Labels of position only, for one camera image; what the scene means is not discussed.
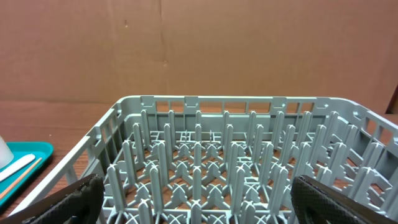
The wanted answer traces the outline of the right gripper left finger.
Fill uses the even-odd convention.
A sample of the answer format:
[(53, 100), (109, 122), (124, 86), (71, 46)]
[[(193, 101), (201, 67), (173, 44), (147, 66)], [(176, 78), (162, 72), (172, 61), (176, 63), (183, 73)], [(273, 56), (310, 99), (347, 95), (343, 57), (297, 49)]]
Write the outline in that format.
[(90, 174), (2, 219), (1, 224), (96, 223), (103, 200), (103, 178)]

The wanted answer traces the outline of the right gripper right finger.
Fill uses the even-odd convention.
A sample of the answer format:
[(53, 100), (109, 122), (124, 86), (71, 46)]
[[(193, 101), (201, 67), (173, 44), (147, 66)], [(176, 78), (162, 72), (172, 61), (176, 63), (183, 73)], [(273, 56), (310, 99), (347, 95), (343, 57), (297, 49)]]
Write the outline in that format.
[(293, 179), (290, 195), (300, 224), (397, 224), (307, 175)]

